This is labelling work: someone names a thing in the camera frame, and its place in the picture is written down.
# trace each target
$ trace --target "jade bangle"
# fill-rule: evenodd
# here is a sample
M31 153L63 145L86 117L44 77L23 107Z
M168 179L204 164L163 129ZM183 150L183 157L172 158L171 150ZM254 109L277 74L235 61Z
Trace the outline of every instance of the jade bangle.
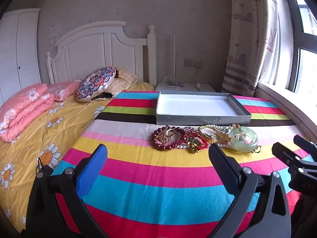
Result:
M233 128L230 132L229 132L229 137L231 138L230 140L230 144L231 146L238 151L242 151L242 152L251 152L253 150L255 150L257 148L257 144L258 144L258 136L256 135L256 133L251 130L248 127L241 127L242 131L244 132L244 134L246 136L248 136L253 142L250 143L242 143L239 140L234 139L234 135L235 134L239 134L240 131L238 128Z

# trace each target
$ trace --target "white headboard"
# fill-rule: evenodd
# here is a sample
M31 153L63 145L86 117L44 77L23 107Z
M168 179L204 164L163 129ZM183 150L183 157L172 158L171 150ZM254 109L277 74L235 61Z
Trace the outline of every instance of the white headboard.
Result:
M148 80L156 86L156 36L150 25L147 38L128 38L124 21L100 21L76 28L62 36L54 58L47 53L50 82L83 79L103 66L123 66L143 78L143 46L148 48Z

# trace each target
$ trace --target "power outlet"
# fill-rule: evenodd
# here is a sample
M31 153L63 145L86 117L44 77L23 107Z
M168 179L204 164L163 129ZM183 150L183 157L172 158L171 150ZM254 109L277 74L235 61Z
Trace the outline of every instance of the power outlet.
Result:
M202 59L184 58L185 67L202 68Z

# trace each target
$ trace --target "window frame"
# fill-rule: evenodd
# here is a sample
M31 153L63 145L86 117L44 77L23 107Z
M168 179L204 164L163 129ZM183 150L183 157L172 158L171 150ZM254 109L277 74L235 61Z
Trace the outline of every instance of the window frame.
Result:
M317 4L313 0L304 0L317 19ZM295 92L299 76L301 49L317 54L317 36L304 33L300 7L296 0L287 0L293 26L294 51L288 90Z

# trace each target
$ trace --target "window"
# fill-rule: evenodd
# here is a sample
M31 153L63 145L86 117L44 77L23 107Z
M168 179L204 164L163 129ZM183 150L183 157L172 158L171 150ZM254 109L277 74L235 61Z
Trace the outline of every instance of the window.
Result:
M287 0L293 23L294 55L288 89L317 104L317 15L312 0Z

